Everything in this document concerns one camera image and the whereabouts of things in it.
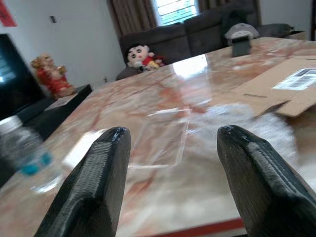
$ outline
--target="gray sofa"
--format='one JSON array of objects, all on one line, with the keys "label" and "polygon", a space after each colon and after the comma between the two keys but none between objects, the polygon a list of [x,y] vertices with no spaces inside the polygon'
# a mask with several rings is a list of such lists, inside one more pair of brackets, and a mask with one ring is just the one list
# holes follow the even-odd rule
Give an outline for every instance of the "gray sofa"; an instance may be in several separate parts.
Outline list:
[{"label": "gray sofa", "polygon": [[[283,38],[291,32],[291,27],[286,24],[261,26],[256,0],[235,0],[183,23],[160,26],[122,37],[119,42],[124,60],[126,62],[126,50],[135,43],[148,45],[151,52],[163,57],[165,64],[221,49],[226,46],[221,37],[222,17],[235,9],[242,9],[247,13],[248,23],[258,30],[260,37]],[[139,73],[138,70],[127,67],[117,76],[117,80]]]}]

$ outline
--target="marble table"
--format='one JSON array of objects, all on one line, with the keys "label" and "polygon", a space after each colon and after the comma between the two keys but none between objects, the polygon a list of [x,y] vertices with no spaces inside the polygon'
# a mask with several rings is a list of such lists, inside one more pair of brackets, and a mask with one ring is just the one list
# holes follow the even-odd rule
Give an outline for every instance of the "marble table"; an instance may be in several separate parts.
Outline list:
[{"label": "marble table", "polygon": [[[292,56],[316,55],[311,41],[260,38],[252,46],[248,56],[232,58],[232,49],[224,48],[107,84],[91,93],[45,145],[60,163],[87,131],[126,126],[134,140],[148,114],[182,107],[203,114],[213,96]],[[316,190],[316,108],[287,121],[297,140],[298,171]],[[192,152],[192,145],[187,138],[182,162],[173,168],[129,169],[117,237],[201,236],[242,228],[220,162]],[[26,182],[16,174],[0,192],[0,236],[33,236],[58,192],[35,195]]]}]

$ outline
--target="plastic bottle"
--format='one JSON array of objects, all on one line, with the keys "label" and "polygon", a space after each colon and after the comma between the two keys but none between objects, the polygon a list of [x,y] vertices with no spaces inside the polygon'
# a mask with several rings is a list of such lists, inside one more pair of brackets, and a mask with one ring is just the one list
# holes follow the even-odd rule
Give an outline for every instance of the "plastic bottle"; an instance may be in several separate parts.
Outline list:
[{"label": "plastic bottle", "polygon": [[23,127],[17,116],[0,121],[0,151],[11,165],[28,177],[31,189],[45,193],[58,185],[61,172],[40,136]]}]

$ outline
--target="tv stand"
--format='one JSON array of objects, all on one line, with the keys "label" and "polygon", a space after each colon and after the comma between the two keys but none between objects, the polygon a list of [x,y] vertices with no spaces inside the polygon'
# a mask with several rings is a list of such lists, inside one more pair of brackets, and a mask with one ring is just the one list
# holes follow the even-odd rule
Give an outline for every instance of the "tv stand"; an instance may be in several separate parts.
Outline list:
[{"label": "tv stand", "polygon": [[43,111],[23,125],[34,129],[45,141],[91,92],[90,85],[78,87],[78,94],[68,104]]}]

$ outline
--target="brown curtain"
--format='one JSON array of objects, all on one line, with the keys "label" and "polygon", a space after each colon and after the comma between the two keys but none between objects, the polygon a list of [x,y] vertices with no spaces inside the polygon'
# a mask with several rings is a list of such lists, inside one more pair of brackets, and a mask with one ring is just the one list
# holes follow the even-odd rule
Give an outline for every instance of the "brown curtain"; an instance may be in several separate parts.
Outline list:
[{"label": "brown curtain", "polygon": [[231,0],[197,0],[200,13],[229,3]]},{"label": "brown curtain", "polygon": [[108,0],[119,37],[158,26],[152,0]]}]

